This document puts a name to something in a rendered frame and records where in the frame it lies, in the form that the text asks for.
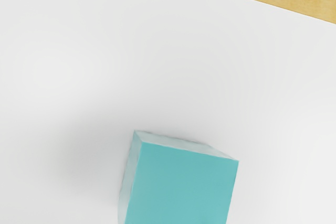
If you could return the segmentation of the teal block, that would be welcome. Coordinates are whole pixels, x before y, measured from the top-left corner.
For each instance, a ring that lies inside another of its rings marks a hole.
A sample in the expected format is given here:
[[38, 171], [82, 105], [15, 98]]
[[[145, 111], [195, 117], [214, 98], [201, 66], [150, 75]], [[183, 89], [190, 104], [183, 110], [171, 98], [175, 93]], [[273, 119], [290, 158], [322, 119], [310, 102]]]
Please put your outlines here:
[[226, 224], [238, 164], [209, 145], [136, 130], [118, 224]]

